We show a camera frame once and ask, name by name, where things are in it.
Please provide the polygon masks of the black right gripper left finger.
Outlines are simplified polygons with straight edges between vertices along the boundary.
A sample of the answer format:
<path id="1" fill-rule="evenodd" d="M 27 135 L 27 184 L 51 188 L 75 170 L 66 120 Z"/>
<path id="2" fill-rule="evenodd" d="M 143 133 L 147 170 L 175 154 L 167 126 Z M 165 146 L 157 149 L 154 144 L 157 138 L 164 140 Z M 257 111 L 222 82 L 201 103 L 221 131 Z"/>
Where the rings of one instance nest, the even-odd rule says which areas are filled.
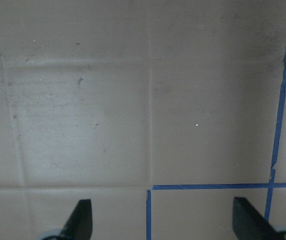
<path id="1" fill-rule="evenodd" d="M 81 199 L 60 231 L 58 240 L 90 240 L 92 236 L 91 199 Z"/>

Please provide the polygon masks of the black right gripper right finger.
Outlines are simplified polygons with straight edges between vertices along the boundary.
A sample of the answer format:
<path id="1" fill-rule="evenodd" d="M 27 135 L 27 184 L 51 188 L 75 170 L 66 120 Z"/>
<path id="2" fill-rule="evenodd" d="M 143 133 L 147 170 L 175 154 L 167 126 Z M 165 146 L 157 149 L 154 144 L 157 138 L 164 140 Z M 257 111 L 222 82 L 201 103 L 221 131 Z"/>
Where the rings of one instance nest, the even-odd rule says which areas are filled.
<path id="1" fill-rule="evenodd" d="M 232 227 L 239 240 L 286 240 L 286 231 L 276 231 L 245 197 L 233 200 Z"/>

